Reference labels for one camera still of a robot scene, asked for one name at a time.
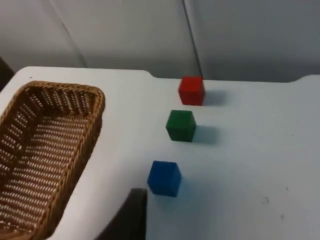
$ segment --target blue cube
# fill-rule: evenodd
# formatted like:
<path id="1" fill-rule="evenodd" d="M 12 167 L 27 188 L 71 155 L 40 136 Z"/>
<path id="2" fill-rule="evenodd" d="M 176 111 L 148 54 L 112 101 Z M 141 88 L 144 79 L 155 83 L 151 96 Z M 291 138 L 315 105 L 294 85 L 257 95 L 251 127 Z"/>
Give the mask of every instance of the blue cube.
<path id="1" fill-rule="evenodd" d="M 181 173 L 175 162 L 153 161 L 148 185 L 155 195 L 176 197 L 181 182 Z"/>

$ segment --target cube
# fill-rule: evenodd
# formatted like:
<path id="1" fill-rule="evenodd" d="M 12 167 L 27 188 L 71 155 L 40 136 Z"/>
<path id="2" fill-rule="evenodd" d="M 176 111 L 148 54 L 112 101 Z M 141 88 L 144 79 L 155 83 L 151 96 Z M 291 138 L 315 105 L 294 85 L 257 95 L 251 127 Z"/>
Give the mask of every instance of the cube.
<path id="1" fill-rule="evenodd" d="M 147 183 L 155 195 L 176 197 L 181 173 L 175 162 L 153 161 Z"/>
<path id="2" fill-rule="evenodd" d="M 166 123 L 172 141 L 192 142 L 196 127 L 192 111 L 172 110 Z"/>
<path id="3" fill-rule="evenodd" d="M 178 91 L 183 105 L 202 106 L 206 94 L 202 76 L 184 76 Z"/>

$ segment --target table surface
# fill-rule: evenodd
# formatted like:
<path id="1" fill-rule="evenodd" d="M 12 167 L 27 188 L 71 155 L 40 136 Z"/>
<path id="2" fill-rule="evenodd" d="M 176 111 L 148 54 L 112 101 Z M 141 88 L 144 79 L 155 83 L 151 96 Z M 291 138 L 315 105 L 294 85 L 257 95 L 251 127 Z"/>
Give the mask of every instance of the table surface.
<path id="1" fill-rule="evenodd" d="M 96 86 L 106 95 L 91 158 L 50 240 L 92 240 L 152 162 L 177 162 L 177 198 L 148 194 L 147 240 L 320 239 L 320 76 L 290 83 L 206 80 L 204 106 L 181 104 L 179 79 L 142 70 L 27 67 L 0 111 L 31 80 Z M 193 111 L 193 143 L 171 141 L 171 110 Z"/>

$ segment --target white wall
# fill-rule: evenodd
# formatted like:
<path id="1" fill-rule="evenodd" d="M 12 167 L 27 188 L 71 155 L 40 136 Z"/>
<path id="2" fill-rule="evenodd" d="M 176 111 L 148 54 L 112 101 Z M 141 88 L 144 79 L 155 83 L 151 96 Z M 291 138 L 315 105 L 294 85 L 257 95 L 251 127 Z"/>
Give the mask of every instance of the white wall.
<path id="1" fill-rule="evenodd" d="M 89 68 L 198 75 L 182 0 L 50 0 Z"/>
<path id="2" fill-rule="evenodd" d="M 49 2 L 41 0 L 0 1 L 0 57 L 14 71 L 85 66 Z"/>
<path id="3" fill-rule="evenodd" d="M 182 0 L 0 0 L 0 57 L 26 66 L 200 74 Z"/>
<path id="4" fill-rule="evenodd" d="M 290 82 L 320 74 L 320 1 L 185 1 L 206 79 Z"/>

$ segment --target table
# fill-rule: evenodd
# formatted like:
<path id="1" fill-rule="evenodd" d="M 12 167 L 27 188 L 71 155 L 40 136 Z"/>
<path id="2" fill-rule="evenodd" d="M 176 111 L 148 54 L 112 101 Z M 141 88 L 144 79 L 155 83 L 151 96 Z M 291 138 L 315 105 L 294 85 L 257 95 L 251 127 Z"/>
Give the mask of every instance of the table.
<path id="1" fill-rule="evenodd" d="M 177 198 L 148 195 L 147 240 L 320 239 L 320 76 L 290 83 L 204 82 L 204 106 L 184 106 L 179 79 L 142 70 L 27 67 L 0 94 L 3 111 L 31 80 L 99 87 L 106 95 L 95 149 L 50 240 L 91 240 L 154 160 L 177 162 Z M 166 132 L 191 110 L 193 143 Z"/>

